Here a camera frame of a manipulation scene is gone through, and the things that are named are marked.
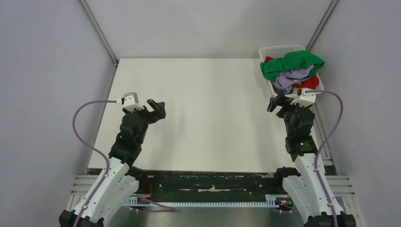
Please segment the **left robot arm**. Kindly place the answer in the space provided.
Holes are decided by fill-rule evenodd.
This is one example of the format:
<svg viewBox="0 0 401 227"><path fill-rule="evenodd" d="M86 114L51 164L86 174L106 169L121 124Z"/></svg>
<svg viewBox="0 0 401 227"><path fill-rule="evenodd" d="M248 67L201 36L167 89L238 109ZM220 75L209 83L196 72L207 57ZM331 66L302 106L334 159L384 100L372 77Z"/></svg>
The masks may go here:
<svg viewBox="0 0 401 227"><path fill-rule="evenodd" d="M147 100L152 111L128 98L115 103L123 105L124 116L109 155L103 156L106 166L84 198L60 214L62 227L106 227L132 194L148 188L146 172L133 163L142 151L149 125L166 117L165 103Z"/></svg>

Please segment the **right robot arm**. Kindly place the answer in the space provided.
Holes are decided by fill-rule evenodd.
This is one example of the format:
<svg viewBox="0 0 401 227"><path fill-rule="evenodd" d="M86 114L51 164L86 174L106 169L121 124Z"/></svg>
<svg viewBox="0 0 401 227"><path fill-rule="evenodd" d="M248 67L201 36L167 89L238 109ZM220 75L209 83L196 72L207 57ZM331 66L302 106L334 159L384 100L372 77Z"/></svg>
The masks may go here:
<svg viewBox="0 0 401 227"><path fill-rule="evenodd" d="M346 214L336 200L319 163L319 152L311 136L315 114L308 106L293 104L286 96L270 98L267 111L281 109L277 117L286 128L285 147L295 167L278 168L273 187L287 192L302 217L305 227L355 227L353 215Z"/></svg>

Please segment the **green t shirt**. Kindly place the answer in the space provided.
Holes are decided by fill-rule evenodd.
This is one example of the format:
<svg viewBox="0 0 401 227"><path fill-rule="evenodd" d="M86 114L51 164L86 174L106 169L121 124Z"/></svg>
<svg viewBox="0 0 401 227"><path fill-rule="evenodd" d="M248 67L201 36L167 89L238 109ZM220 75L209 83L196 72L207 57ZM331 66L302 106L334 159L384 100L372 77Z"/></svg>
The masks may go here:
<svg viewBox="0 0 401 227"><path fill-rule="evenodd" d="M309 50L289 52L281 58L274 58L268 62L261 62L260 69L265 79L275 82L281 73L300 70L309 70L304 78L312 78L323 68L325 61Z"/></svg>

